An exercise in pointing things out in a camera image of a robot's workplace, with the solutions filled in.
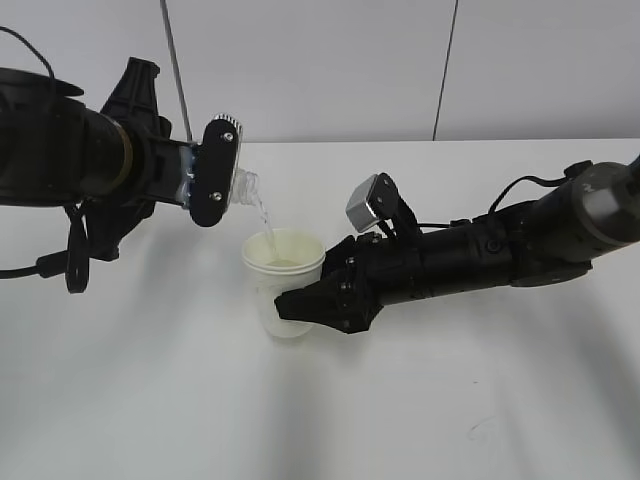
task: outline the white paper cup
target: white paper cup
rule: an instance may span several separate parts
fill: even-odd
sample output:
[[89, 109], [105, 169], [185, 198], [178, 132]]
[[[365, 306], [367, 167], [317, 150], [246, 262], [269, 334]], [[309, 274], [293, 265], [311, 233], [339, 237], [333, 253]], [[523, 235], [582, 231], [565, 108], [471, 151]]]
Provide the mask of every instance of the white paper cup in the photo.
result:
[[[282, 320], [274, 300], [288, 290], [306, 287], [320, 280], [325, 250], [314, 236], [292, 228], [273, 231], [278, 258], [262, 232], [249, 238], [242, 247], [242, 259], [249, 267], [256, 293], [260, 321], [265, 330], [280, 338], [294, 338], [307, 333], [312, 323]], [[287, 260], [295, 266], [273, 266], [276, 260]]]

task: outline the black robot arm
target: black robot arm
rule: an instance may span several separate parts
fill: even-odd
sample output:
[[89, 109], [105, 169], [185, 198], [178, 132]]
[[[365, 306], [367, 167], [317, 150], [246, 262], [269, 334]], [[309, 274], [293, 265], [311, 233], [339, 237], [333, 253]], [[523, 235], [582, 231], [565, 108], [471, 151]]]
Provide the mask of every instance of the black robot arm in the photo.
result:
[[[347, 215], [360, 233], [327, 253], [320, 281], [275, 301], [283, 319], [345, 333], [368, 330], [386, 305], [497, 286], [531, 287], [586, 274], [591, 260], [640, 240], [640, 157], [629, 166], [582, 162], [536, 201], [421, 232], [391, 178], [358, 187]], [[386, 221], [391, 220], [393, 229]]]
[[160, 69], [137, 58], [100, 112], [92, 111], [74, 98], [82, 90], [56, 80], [23, 37], [1, 30], [27, 45], [49, 76], [0, 68], [0, 204], [64, 207], [71, 228], [66, 250], [0, 278], [64, 273], [68, 290], [82, 292], [89, 259], [117, 259], [122, 238], [156, 202], [189, 210], [203, 227], [220, 221], [242, 137], [236, 120], [216, 116], [201, 144], [171, 140], [171, 123], [158, 114]]

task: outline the cup rim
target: cup rim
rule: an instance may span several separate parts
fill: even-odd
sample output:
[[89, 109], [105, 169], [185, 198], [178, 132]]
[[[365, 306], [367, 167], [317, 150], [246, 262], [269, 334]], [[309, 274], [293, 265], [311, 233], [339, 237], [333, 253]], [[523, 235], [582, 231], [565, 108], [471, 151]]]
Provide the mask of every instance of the cup rim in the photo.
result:
[[306, 235], [307, 237], [313, 239], [314, 241], [318, 242], [318, 244], [322, 247], [322, 254], [318, 256], [318, 258], [316, 258], [315, 260], [305, 263], [303, 265], [296, 265], [295, 267], [276, 267], [276, 266], [267, 266], [264, 265], [262, 263], [256, 263], [253, 262], [252, 260], [250, 260], [247, 257], [246, 254], [246, 248], [247, 248], [247, 244], [253, 240], [256, 237], [261, 237], [261, 236], [266, 236], [265, 232], [257, 232], [253, 235], [251, 235], [249, 238], [247, 238], [244, 243], [242, 244], [242, 260], [245, 263], [245, 265], [247, 265], [249, 268], [251, 268], [254, 271], [260, 272], [260, 273], [264, 273], [266, 275], [276, 275], [276, 276], [280, 276], [280, 275], [299, 275], [299, 274], [303, 274], [303, 273], [308, 273], [312, 270], [315, 270], [316, 268], [318, 268], [320, 265], [322, 265], [322, 263], [324, 263], [324, 260], [326, 258], [326, 249], [324, 244], [315, 236], [312, 235], [309, 232], [306, 232], [305, 230], [300, 230], [298, 228], [274, 228], [273, 232], [295, 232], [295, 233], [302, 233], [303, 235]]

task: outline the white table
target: white table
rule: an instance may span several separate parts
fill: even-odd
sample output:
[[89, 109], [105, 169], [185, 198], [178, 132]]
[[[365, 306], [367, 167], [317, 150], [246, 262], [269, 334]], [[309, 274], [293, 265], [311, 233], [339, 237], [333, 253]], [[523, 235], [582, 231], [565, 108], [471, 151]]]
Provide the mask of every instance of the white table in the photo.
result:
[[[628, 163], [639, 140], [255, 144], [276, 226], [332, 245], [344, 206], [387, 171], [424, 221], [482, 213], [516, 176]], [[511, 202], [545, 193], [518, 187]], [[2, 268], [64, 247], [61, 211], [2, 209]], [[370, 332], [268, 337], [232, 206], [204, 230], [159, 206], [64, 280], [0, 288], [0, 478], [632, 479], [640, 461], [640, 246], [586, 278], [388, 307]]]

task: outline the white wall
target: white wall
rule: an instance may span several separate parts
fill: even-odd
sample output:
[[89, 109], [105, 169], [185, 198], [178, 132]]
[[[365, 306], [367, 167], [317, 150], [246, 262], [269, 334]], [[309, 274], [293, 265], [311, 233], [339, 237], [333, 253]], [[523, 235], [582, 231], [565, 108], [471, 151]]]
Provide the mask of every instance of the white wall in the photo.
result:
[[440, 138], [640, 136], [638, 0], [460, 0]]
[[[251, 141], [430, 139], [454, 0], [170, 0], [194, 135], [219, 111]], [[4, 0], [97, 108], [129, 55], [162, 68], [158, 2]], [[460, 0], [441, 139], [640, 136], [640, 2]], [[10, 38], [0, 65], [41, 67]]]

